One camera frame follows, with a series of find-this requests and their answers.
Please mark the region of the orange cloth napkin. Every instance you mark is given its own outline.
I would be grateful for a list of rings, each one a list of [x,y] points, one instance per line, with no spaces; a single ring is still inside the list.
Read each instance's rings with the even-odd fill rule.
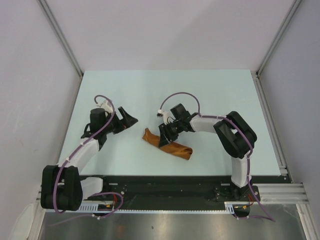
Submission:
[[[191,155],[193,154],[193,149],[191,147],[171,142],[168,145],[160,147],[160,137],[158,135],[153,134],[148,128],[144,129],[144,135],[142,137],[144,141],[149,143],[150,145],[158,148],[159,150],[173,155],[175,157],[179,157],[185,160],[189,160]]]

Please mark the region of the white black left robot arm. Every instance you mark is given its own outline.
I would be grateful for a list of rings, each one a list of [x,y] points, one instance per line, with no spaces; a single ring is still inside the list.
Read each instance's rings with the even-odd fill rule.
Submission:
[[[57,213],[77,211],[82,201],[95,195],[100,200],[110,196],[111,188],[99,177],[82,180],[80,174],[88,162],[102,149],[108,134],[118,134],[132,127],[138,119],[118,108],[122,118],[112,109],[95,108],[85,126],[80,145],[63,163],[47,165],[42,171],[40,204]]]

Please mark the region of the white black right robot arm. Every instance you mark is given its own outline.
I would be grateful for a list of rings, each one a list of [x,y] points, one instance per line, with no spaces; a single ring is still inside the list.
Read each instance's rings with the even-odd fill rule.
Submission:
[[[248,160],[253,153],[257,135],[236,111],[225,116],[209,116],[189,113],[180,103],[171,110],[174,118],[167,111],[159,109],[157,116],[163,119],[159,128],[158,147],[166,147],[178,139],[182,132],[206,132],[216,134],[224,148],[231,156],[230,195],[242,201],[251,188],[251,174]]]

